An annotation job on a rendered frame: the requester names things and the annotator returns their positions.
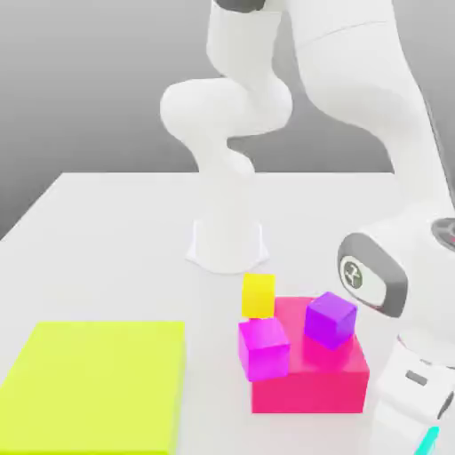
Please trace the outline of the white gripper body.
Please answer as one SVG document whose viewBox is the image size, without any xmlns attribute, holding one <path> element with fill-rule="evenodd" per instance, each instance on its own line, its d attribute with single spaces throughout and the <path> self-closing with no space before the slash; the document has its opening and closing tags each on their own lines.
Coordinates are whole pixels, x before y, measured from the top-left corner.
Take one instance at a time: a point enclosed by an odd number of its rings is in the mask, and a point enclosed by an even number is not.
<svg viewBox="0 0 455 455">
<path fill-rule="evenodd" d="M 370 434 L 370 455 L 414 455 L 430 427 L 401 413 L 386 402 L 378 402 Z"/>
</svg>

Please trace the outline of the small purple cube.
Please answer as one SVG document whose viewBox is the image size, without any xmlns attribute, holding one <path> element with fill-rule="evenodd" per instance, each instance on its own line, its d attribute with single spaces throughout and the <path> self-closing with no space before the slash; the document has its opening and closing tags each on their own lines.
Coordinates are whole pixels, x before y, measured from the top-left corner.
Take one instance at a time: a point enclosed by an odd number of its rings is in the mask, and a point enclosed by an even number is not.
<svg viewBox="0 0 455 455">
<path fill-rule="evenodd" d="M 304 334 L 334 350 L 355 332 L 357 306 L 332 292 L 313 299 L 306 308 Z"/>
</svg>

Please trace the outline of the small magenta cube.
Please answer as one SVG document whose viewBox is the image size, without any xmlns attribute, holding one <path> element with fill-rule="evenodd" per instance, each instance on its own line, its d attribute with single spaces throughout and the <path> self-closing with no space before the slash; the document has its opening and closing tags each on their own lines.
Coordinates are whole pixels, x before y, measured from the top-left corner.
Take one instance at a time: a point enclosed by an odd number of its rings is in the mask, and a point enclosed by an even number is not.
<svg viewBox="0 0 455 455">
<path fill-rule="evenodd" d="M 238 355 L 250 382 L 287 376 L 290 352 L 291 343 L 276 317 L 238 324 Z"/>
</svg>

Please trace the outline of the small yellow cube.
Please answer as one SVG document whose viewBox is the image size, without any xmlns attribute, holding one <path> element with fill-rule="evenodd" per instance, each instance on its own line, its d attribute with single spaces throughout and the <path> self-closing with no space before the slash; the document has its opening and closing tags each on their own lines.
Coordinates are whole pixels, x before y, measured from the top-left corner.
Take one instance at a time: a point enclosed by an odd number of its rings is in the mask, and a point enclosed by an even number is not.
<svg viewBox="0 0 455 455">
<path fill-rule="evenodd" d="M 242 317 L 266 319 L 275 314 L 275 276 L 246 273 L 242 285 Z"/>
</svg>

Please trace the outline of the large pink box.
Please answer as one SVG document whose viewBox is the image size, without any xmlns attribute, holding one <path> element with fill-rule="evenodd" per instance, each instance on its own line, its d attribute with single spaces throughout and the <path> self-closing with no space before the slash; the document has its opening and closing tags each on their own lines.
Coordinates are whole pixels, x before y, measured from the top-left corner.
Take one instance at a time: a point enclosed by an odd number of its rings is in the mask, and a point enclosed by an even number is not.
<svg viewBox="0 0 455 455">
<path fill-rule="evenodd" d="M 254 413 L 361 413 L 370 369 L 355 333 L 330 350 L 304 334 L 312 298 L 278 297 L 275 316 L 291 343 L 285 377 L 251 385 Z"/>
</svg>

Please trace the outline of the large yellow-green box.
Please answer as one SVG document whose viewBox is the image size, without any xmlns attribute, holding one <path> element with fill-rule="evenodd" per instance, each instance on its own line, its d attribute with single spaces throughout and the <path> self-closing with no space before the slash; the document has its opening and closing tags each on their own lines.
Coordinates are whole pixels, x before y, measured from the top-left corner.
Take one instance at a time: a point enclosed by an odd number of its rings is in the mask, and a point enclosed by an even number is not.
<svg viewBox="0 0 455 455">
<path fill-rule="evenodd" d="M 0 455 L 176 455 L 183 322 L 41 322 L 0 385 Z"/>
</svg>

